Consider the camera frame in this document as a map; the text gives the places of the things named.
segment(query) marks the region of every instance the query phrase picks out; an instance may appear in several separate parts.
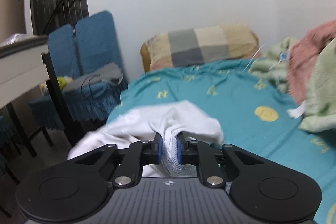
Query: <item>plaid pillowcase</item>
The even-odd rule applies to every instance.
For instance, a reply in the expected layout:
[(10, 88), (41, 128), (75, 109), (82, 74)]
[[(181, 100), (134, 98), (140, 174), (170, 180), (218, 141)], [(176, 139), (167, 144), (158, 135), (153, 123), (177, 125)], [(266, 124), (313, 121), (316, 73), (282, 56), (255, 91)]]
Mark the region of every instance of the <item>plaid pillowcase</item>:
[(258, 37), (244, 25), (212, 26), (159, 33), (146, 42), (150, 70), (252, 58)]

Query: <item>pink blanket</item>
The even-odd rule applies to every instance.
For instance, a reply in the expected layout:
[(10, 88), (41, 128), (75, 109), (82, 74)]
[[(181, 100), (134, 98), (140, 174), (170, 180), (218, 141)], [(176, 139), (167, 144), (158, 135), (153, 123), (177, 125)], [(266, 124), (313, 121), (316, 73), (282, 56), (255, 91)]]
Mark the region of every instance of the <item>pink blanket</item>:
[(336, 37), (336, 20), (326, 22), (295, 43), (288, 57), (288, 93), (300, 105), (306, 98), (306, 84), (313, 72), (317, 57), (326, 42)]

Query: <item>metal screw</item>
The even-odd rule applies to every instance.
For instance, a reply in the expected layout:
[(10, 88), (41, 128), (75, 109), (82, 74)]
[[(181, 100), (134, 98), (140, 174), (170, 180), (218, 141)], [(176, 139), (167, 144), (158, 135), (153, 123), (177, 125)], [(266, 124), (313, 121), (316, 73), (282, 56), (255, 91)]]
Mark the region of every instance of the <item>metal screw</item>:
[(126, 176), (121, 176), (121, 177), (117, 177), (114, 182), (119, 184), (119, 185), (126, 185), (131, 183), (131, 178), (126, 177)]
[(207, 178), (207, 182), (210, 183), (211, 185), (218, 185), (223, 182), (223, 179), (217, 176), (212, 176)]

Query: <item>floor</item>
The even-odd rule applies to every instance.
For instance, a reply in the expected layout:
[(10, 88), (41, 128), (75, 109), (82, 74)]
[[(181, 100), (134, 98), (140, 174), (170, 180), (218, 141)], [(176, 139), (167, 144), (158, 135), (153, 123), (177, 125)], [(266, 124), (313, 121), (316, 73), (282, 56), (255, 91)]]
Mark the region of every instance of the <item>floor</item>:
[[(38, 134), (33, 140), (32, 145), (37, 151), (37, 157), (32, 158), (27, 149), (19, 145), (22, 155), (19, 155), (12, 147), (10, 150), (2, 149), (2, 155), (8, 161), (8, 167), (19, 180), (28, 174), (43, 170), (66, 160), (71, 148), (68, 140), (61, 131), (49, 131), (54, 146), (50, 147), (42, 134)], [(1, 224), (23, 224), (25, 218), (20, 212), (15, 200), (16, 185), (8, 175), (0, 177), (0, 204), (11, 215), (7, 218), (0, 212)]]

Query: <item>white cloth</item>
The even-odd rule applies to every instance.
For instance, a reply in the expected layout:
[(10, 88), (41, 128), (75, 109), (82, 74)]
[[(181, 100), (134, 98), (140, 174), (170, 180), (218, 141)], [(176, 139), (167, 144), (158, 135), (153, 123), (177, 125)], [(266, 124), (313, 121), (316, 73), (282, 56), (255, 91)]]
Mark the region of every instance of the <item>white cloth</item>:
[(114, 143), (127, 148), (132, 142), (153, 140), (158, 132), (163, 139), (162, 164), (144, 166), (146, 177), (196, 176), (192, 165), (180, 165), (177, 159), (177, 139), (181, 132), (189, 132), (187, 140), (197, 139), (222, 145), (220, 123), (188, 101), (133, 108), (95, 132), (88, 132), (69, 152), (72, 159), (98, 147)]

